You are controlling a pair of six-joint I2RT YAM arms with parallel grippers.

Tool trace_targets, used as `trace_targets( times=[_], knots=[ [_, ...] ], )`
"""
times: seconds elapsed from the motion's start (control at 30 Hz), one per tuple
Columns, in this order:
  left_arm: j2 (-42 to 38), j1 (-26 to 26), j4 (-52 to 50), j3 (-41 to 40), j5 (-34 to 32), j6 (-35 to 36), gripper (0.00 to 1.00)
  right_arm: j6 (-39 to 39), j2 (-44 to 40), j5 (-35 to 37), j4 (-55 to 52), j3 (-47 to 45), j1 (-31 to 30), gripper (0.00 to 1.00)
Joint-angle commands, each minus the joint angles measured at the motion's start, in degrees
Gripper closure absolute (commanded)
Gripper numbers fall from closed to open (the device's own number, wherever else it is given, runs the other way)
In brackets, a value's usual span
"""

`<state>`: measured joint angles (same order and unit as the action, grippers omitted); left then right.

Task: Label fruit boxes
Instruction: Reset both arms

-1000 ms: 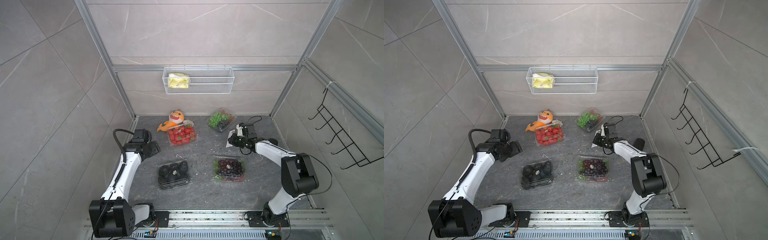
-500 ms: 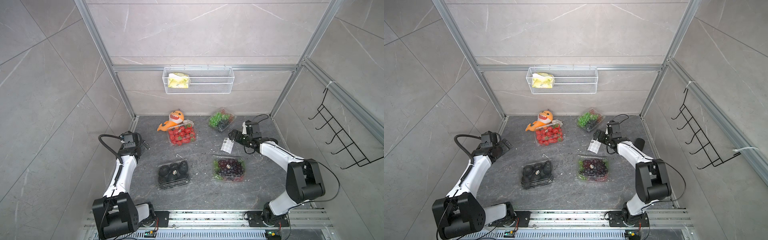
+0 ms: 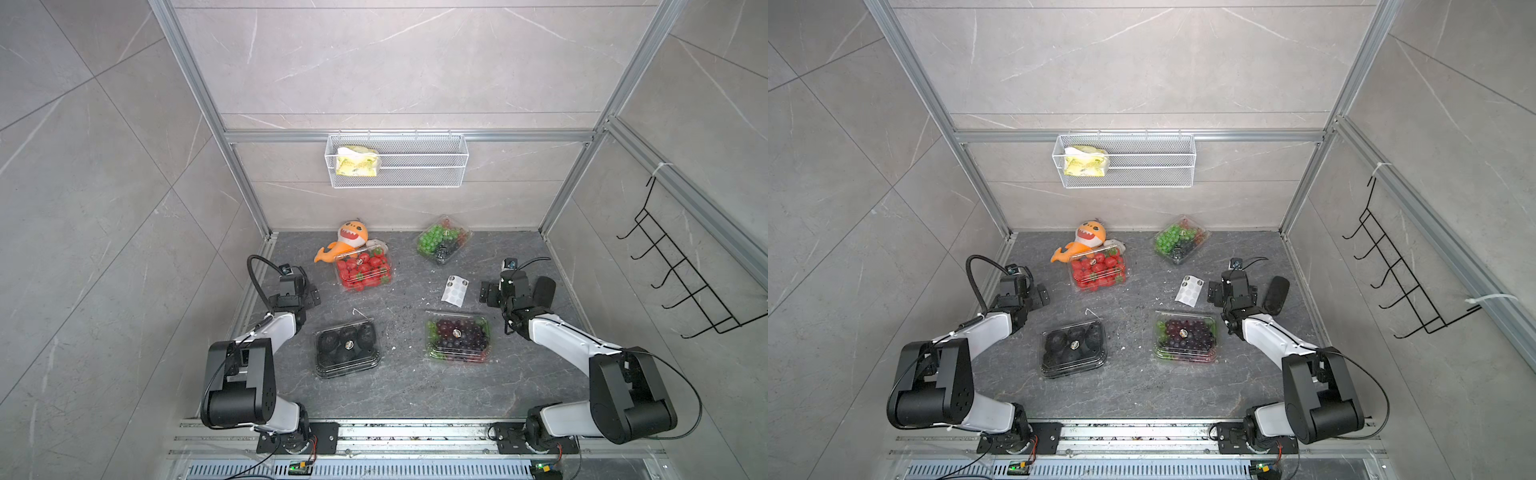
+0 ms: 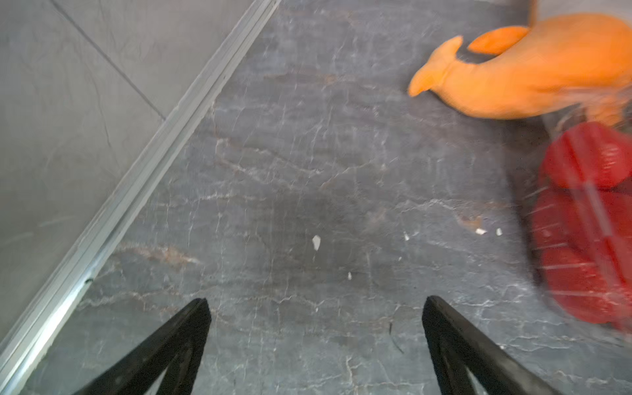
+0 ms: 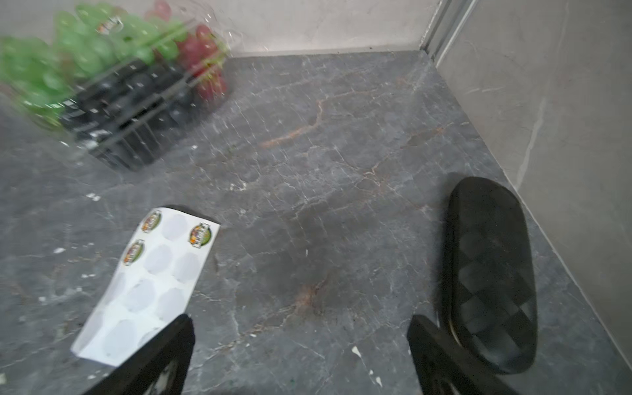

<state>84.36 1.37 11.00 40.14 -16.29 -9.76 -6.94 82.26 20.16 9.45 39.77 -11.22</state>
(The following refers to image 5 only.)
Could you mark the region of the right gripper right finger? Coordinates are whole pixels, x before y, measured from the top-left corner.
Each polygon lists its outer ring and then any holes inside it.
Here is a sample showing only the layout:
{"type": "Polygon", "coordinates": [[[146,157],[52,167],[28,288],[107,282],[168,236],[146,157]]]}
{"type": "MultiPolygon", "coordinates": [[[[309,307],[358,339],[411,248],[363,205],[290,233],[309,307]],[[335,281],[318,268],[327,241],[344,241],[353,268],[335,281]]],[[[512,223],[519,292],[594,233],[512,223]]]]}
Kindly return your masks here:
{"type": "Polygon", "coordinates": [[[408,343],[424,394],[515,394],[426,316],[414,315],[408,343]]]}

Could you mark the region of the white sticker sheet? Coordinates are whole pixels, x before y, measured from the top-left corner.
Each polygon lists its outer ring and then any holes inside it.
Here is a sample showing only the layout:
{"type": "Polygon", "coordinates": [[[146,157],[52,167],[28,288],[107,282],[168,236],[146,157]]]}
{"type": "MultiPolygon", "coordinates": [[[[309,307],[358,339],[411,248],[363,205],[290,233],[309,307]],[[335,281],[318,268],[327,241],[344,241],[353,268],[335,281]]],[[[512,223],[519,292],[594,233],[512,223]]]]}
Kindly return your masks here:
{"type": "Polygon", "coordinates": [[[211,220],[173,208],[148,212],[72,353],[118,367],[183,314],[219,230],[211,220]]]}

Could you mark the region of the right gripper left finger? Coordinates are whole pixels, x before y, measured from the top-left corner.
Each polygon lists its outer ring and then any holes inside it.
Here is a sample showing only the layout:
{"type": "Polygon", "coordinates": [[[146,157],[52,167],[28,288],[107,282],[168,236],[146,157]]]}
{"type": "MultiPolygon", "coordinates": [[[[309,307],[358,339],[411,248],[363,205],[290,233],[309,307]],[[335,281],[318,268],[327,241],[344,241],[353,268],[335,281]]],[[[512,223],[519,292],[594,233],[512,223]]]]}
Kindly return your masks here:
{"type": "Polygon", "coordinates": [[[181,394],[195,342],[194,321],[181,314],[86,394],[181,394]]]}

